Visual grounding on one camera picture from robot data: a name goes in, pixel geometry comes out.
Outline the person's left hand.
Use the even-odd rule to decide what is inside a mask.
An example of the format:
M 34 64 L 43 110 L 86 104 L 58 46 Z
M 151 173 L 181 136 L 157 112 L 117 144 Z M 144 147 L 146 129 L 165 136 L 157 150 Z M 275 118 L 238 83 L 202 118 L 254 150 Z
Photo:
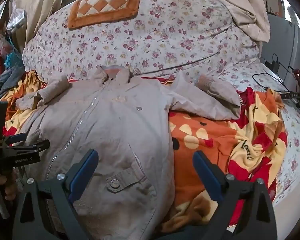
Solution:
M 15 170 L 12 170 L 10 175 L 0 175 L 0 193 L 7 201 L 12 201 L 15 199 L 17 192 L 16 179 L 17 174 Z

